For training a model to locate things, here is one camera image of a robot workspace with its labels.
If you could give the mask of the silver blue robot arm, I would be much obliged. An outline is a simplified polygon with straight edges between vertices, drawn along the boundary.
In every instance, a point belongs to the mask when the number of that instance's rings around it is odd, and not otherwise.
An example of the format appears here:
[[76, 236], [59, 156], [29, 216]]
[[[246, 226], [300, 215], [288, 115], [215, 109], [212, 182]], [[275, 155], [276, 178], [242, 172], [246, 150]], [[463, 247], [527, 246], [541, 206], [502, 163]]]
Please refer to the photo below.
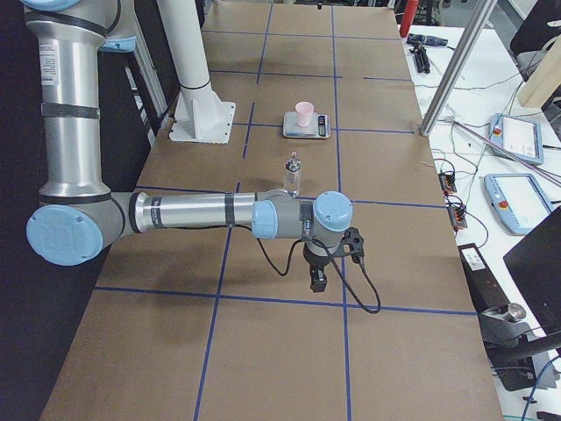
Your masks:
[[106, 246], [151, 229], [242, 228], [256, 239], [302, 245], [310, 287], [324, 291], [337, 259], [364, 259], [342, 193], [300, 200], [284, 189], [185, 196], [116, 193], [102, 179], [98, 54], [131, 53], [137, 20], [131, 1], [27, 1], [25, 23], [39, 42], [41, 114], [48, 179], [26, 236], [43, 259], [74, 266]]

